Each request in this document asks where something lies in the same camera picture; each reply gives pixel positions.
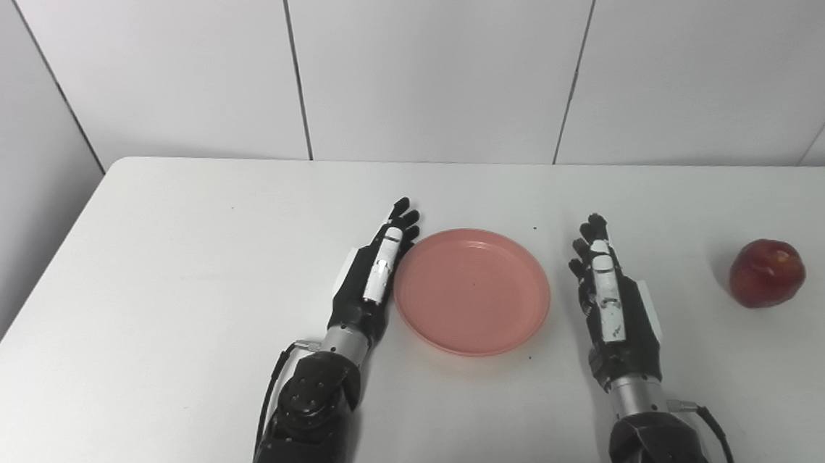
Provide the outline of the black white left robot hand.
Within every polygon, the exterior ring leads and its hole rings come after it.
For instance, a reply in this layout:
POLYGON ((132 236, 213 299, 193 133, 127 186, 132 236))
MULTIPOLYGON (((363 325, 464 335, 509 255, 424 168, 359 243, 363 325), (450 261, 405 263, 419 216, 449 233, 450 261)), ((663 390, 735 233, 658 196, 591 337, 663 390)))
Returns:
POLYGON ((380 342, 387 329, 387 302, 396 266, 419 237, 420 212, 411 200, 397 200, 374 238, 354 252, 349 268, 334 293, 329 329, 353 330, 367 339, 368 347, 380 342))

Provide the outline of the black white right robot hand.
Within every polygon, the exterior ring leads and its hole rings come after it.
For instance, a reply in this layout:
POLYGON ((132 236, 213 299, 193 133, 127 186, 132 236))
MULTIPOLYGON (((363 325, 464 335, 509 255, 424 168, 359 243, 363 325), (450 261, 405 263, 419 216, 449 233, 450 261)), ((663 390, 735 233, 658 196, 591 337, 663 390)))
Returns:
POLYGON ((661 327, 645 282, 622 270, 608 225, 591 214, 573 241, 569 263, 577 279, 577 298, 592 340, 588 354, 592 376, 609 391, 621 378, 660 382, 661 327))

